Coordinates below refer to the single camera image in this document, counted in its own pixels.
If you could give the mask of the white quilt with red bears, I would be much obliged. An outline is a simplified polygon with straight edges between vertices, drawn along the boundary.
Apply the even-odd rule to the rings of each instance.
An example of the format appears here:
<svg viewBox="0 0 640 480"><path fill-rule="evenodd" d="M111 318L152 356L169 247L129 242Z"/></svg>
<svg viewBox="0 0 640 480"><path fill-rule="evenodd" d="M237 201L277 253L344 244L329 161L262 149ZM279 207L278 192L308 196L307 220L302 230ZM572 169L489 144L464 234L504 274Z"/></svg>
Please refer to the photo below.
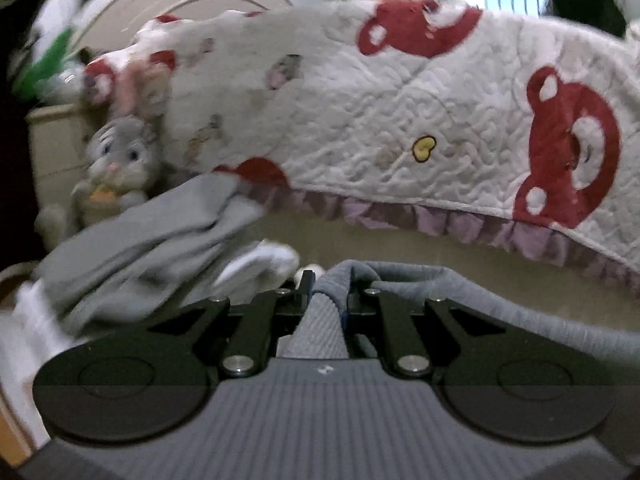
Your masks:
<svg viewBox="0 0 640 480"><path fill-rule="evenodd" d="M639 27L459 0L157 15L84 71L170 166L639 286Z"/></svg>

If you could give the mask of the grey plush bunny toy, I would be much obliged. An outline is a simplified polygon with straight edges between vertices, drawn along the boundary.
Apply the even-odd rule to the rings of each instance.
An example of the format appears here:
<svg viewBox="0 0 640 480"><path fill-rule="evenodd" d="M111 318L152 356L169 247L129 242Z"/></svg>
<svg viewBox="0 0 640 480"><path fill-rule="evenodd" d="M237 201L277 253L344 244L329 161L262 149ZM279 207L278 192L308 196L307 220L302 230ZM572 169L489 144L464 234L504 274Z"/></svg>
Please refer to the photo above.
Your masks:
<svg viewBox="0 0 640 480"><path fill-rule="evenodd" d="M86 146L84 177L70 193L70 206L44 206L35 227L52 250L80 230L111 219L149 199L160 180L162 150L152 127L136 116L111 120Z"/></svg>

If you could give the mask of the grey knit garment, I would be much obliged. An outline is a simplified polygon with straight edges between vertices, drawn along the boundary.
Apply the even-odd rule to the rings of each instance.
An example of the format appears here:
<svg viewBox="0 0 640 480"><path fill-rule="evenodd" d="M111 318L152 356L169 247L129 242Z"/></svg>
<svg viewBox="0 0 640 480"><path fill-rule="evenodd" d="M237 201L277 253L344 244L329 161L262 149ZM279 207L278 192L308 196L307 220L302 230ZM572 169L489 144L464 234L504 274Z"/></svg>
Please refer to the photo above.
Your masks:
<svg viewBox="0 0 640 480"><path fill-rule="evenodd" d="M37 266L64 330L130 324L162 309L226 296L253 298L290 278L306 257L328 268L322 294L344 304L362 278L414 296L440 292L473 309L637 367L639 335L599 324L637 316L639 278L560 232L418 206L248 188L199 176L81 230Z"/></svg>

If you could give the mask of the cream curved headboard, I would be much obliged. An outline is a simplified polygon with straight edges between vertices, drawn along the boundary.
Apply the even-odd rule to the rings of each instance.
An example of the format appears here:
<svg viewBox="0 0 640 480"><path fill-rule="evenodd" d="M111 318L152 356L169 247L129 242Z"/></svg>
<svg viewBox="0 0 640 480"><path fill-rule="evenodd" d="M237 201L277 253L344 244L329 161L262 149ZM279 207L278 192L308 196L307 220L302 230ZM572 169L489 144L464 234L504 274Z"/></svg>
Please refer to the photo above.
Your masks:
<svg viewBox="0 0 640 480"><path fill-rule="evenodd" d="M149 20L170 14L184 20L209 20L228 10L265 11L290 6L290 0L108 0L77 26L70 50L93 52L127 47Z"/></svg>

